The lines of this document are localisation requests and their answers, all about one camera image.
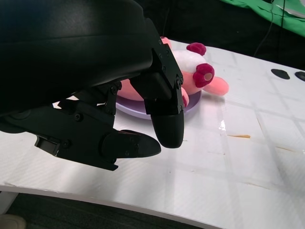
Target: plush ear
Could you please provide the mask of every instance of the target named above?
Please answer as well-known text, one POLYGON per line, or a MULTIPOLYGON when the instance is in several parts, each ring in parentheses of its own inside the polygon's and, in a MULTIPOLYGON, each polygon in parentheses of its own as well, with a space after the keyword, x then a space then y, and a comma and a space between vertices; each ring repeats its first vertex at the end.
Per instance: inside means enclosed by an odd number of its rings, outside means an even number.
POLYGON ((143 101, 143 98, 132 87, 128 79, 122 80, 121 83, 122 83, 122 89, 118 91, 118 96, 130 100, 143 101))
POLYGON ((161 37, 163 44, 168 44, 168 46, 172 49, 171 41, 167 37, 161 37))
POLYGON ((184 107, 187 107, 187 105, 190 102, 190 98, 183 87, 181 88, 181 92, 182 92, 182 99, 183 99, 184 107))
POLYGON ((205 55, 206 47, 201 43, 191 43, 186 47, 187 50, 200 54, 201 56, 205 55))

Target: white plush body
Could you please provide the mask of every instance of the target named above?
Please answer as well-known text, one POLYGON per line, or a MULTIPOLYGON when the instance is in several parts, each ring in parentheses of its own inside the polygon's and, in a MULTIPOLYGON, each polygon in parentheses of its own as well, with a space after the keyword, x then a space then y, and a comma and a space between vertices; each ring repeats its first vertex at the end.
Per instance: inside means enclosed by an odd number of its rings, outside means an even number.
POLYGON ((195 52, 188 50, 173 50, 172 52, 180 70, 187 73, 195 73, 198 65, 206 63, 205 58, 195 52))

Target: dark pink ear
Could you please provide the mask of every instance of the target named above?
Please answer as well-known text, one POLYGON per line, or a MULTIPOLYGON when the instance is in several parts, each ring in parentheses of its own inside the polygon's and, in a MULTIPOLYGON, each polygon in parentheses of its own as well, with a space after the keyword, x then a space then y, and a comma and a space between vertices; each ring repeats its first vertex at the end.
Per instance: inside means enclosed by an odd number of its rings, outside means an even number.
POLYGON ((200 54, 201 56, 205 55, 206 47, 201 43, 191 43, 186 47, 187 50, 200 54))

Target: pink plush toy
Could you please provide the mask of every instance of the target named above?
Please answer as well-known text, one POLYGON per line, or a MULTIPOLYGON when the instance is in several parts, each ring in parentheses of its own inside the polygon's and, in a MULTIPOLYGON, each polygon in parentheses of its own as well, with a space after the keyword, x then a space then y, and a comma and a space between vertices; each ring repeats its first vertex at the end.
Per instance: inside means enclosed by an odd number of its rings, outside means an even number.
MULTIPOLYGON (((171 48, 169 39, 162 38, 162 41, 171 48)), ((229 85, 225 80, 214 77, 214 68, 203 57, 206 52, 203 44, 192 43, 186 47, 186 50, 172 50, 172 52, 183 74, 182 96, 185 107, 189 103, 188 95, 202 89, 219 96, 225 95, 229 91, 229 85)), ((129 80, 122 81, 122 89, 118 91, 118 95, 131 100, 143 100, 131 86, 129 80)))

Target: screw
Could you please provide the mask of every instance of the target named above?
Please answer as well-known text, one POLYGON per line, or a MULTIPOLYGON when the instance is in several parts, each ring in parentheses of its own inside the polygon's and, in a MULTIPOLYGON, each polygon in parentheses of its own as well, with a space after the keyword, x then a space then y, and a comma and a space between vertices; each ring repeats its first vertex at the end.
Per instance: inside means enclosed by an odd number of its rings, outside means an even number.
POLYGON ((181 82, 179 79, 176 79, 176 87, 177 89, 181 89, 181 82))
POLYGON ((118 85, 118 89, 122 89, 122 83, 120 82, 119 85, 118 85))
POLYGON ((110 90, 111 90, 112 94, 117 94, 117 92, 118 92, 118 89, 114 86, 112 86, 110 90))
POLYGON ((69 147, 70 147, 70 141, 69 141, 69 140, 64 140, 64 141, 62 142, 62 147, 63 147, 64 149, 69 148, 69 147))
POLYGON ((76 122, 80 122, 82 120, 82 114, 81 113, 76 113, 74 116, 74 120, 76 122))

